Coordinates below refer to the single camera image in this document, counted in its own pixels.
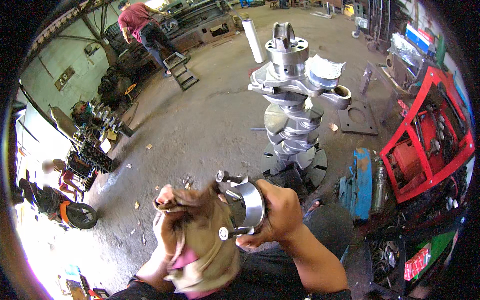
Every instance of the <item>maroon shirt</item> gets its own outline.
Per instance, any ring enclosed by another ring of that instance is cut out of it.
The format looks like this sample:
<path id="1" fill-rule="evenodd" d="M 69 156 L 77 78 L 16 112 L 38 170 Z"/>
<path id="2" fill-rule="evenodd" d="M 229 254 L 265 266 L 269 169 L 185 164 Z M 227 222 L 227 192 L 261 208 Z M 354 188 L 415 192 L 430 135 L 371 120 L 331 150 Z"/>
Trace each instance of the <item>maroon shirt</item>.
<path id="1" fill-rule="evenodd" d="M 126 27 L 139 43 L 142 42 L 142 39 L 140 38 L 140 30 L 151 21 L 153 21 L 153 18 L 150 17 L 144 3 L 130 5 L 119 17 L 120 29 Z"/>

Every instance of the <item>black pants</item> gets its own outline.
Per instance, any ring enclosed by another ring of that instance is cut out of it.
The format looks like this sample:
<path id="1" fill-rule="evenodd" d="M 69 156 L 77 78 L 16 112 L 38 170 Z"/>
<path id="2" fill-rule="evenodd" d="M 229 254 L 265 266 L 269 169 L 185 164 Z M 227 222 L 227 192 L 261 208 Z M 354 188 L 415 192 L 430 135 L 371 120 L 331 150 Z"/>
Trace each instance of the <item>black pants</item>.
<path id="1" fill-rule="evenodd" d="M 145 49 L 152 54 L 158 63 L 166 70 L 167 67 L 163 63 L 160 54 L 160 45 L 170 50 L 172 53 L 178 52 L 177 48 L 170 42 L 160 27 L 154 23 L 148 23 L 140 30 L 140 38 Z"/>

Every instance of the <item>crankshaft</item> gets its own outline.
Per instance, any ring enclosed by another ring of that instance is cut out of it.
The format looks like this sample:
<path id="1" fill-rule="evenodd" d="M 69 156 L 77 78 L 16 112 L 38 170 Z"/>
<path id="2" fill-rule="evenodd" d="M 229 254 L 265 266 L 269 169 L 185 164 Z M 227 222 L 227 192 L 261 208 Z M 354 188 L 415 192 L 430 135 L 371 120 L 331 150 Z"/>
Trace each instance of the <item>crankshaft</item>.
<path id="1" fill-rule="evenodd" d="M 295 36 L 290 23 L 275 23 L 272 35 L 265 45 L 270 62 L 253 72 L 248 86 L 271 103 L 264 115 L 270 140 L 262 161 L 264 176 L 273 179 L 293 167 L 297 183 L 310 191 L 323 180 L 327 167 L 315 131 L 324 110 L 312 98 L 329 100 L 338 109 L 349 106 L 351 92 L 338 85 L 345 63 L 310 57 L 308 42 Z"/>

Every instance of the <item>metal plate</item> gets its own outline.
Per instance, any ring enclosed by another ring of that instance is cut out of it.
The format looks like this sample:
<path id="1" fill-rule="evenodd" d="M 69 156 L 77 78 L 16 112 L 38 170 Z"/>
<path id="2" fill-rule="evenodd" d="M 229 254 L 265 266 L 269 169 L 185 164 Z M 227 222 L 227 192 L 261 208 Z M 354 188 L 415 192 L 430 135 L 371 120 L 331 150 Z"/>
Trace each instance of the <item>metal plate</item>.
<path id="1" fill-rule="evenodd" d="M 272 144 L 268 144 L 261 160 L 261 168 L 265 179 L 282 188 L 293 189 L 299 197 L 313 193 L 324 180 L 328 167 L 325 150 L 317 147 L 315 151 L 315 158 L 305 170 L 291 164 L 285 170 L 272 176 L 270 169 L 275 167 L 277 157 Z"/>
<path id="2" fill-rule="evenodd" d="M 362 122 L 355 122 L 350 118 L 349 112 L 355 109 L 357 112 L 363 114 L 365 120 Z M 377 126 L 373 120 L 370 105 L 358 101 L 352 102 L 345 110 L 339 110 L 340 127 L 342 132 L 361 133 L 368 135 L 378 135 Z"/>

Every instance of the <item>pink cloth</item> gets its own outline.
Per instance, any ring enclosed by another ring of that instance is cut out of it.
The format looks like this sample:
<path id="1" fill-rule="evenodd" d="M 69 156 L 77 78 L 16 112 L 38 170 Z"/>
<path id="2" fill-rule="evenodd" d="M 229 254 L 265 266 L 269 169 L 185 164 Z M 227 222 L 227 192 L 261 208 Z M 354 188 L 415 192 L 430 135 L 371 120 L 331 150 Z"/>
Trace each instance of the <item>pink cloth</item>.
<path id="1" fill-rule="evenodd" d="M 137 39 L 139 43 L 142 42 L 140 38 L 140 30 L 142 30 L 145 25 L 154 21 L 146 9 L 144 3 L 135 3 L 127 7 L 119 17 L 120 29 L 128 28 L 132 36 Z"/>
<path id="2" fill-rule="evenodd" d="M 183 248 L 182 254 L 177 259 L 175 264 L 172 266 L 172 269 L 183 268 L 184 266 L 186 266 L 188 264 L 191 264 L 196 260 L 198 260 L 197 254 L 190 247 L 185 246 Z M 213 293 L 215 293 L 216 291 L 219 291 L 219 290 L 221 290 L 221 288 L 213 289 L 213 290 L 210 290 L 210 291 L 207 291 L 207 292 L 188 292 L 188 293 L 185 293 L 185 295 L 187 296 L 187 298 L 189 300 L 200 299 L 200 298 L 206 297 L 208 295 L 211 295 L 211 294 L 213 294 Z"/>

